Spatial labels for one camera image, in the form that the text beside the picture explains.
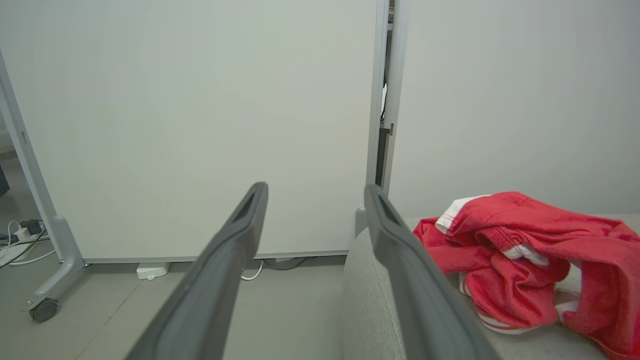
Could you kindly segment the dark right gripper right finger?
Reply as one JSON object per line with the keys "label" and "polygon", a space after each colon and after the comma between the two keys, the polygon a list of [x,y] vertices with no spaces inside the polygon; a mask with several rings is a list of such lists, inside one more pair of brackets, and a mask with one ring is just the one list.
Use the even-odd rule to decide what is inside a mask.
{"label": "dark right gripper right finger", "polygon": [[369,184],[364,203],[374,255],[390,278],[409,360],[498,360],[469,308],[381,187]]}

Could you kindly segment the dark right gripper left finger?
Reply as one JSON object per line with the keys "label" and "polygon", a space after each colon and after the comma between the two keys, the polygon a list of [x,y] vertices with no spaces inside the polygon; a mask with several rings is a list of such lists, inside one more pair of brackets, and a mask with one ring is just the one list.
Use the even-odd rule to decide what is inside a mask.
{"label": "dark right gripper left finger", "polygon": [[269,187],[249,187],[126,356],[128,360],[221,360],[244,268],[256,255]]}

